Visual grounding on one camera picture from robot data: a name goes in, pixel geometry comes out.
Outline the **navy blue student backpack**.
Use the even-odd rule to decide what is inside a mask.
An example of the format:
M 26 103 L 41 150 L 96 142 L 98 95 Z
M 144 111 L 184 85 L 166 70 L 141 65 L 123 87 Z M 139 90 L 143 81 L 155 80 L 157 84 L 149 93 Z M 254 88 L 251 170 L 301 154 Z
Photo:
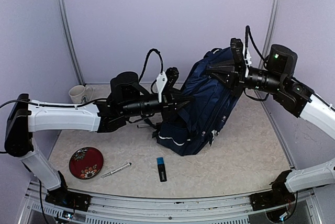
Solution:
M 214 48 L 190 70 L 181 92 L 193 100 L 183 106 L 153 133 L 158 144 L 180 156 L 196 155 L 212 144 L 226 124 L 238 98 L 220 81 L 206 74 L 208 65 L 232 60 L 230 48 Z

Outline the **black and blue stamp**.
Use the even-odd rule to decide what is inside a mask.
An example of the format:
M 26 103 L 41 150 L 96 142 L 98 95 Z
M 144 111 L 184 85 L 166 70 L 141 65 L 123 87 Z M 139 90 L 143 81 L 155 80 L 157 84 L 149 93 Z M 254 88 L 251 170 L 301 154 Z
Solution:
M 167 177 L 166 177 L 166 170 L 165 170 L 165 164 L 164 164 L 163 157 L 158 157 L 157 158 L 157 165 L 158 165 L 158 172 L 159 172 L 160 182 L 166 182 Z

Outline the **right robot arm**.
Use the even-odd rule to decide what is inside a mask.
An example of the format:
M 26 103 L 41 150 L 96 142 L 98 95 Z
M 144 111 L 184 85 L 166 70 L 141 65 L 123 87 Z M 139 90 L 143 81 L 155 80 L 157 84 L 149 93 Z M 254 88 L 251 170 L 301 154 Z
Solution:
M 248 65 L 242 56 L 244 46 L 232 43 L 232 60 L 211 64 L 206 72 L 229 88 L 233 96 L 239 96 L 246 88 L 269 93 L 283 108 L 297 118 L 317 126 L 334 138 L 334 108 L 314 90 L 294 78 L 298 59 L 291 49 L 271 45 L 265 68 Z M 271 190 L 250 196 L 252 209 L 263 210 L 293 202 L 297 192 L 334 183 L 334 159 L 302 170 L 282 172 L 272 183 Z

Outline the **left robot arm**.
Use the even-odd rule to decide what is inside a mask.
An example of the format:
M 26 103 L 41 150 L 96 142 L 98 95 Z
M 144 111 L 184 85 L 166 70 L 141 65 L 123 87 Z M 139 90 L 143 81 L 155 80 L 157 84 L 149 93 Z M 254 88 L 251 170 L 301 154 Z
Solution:
M 64 176 L 53 168 L 36 145 L 33 133 L 44 130 L 86 130 L 109 133 L 125 126 L 131 117 L 142 119 L 160 113 L 172 116 L 193 98 L 172 88 L 171 75 L 157 77 L 158 92 L 149 93 L 135 72 L 123 72 L 110 81 L 111 93 L 83 104 L 51 104 L 20 94 L 7 119 L 4 148 L 32 172 L 47 190 L 46 201 L 69 209 L 87 211 L 91 196 L 68 190 Z

